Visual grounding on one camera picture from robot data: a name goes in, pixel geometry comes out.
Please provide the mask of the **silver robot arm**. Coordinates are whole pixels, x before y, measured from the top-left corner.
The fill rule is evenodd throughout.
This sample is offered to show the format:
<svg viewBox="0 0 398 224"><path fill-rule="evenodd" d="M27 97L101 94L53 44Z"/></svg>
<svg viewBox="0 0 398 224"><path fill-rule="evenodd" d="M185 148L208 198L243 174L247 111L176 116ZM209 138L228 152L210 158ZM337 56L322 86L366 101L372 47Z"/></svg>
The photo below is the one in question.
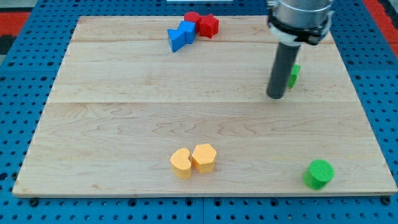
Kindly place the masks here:
<svg viewBox="0 0 398 224"><path fill-rule="evenodd" d="M281 44L319 44L332 23L333 0L270 0L268 26Z"/></svg>

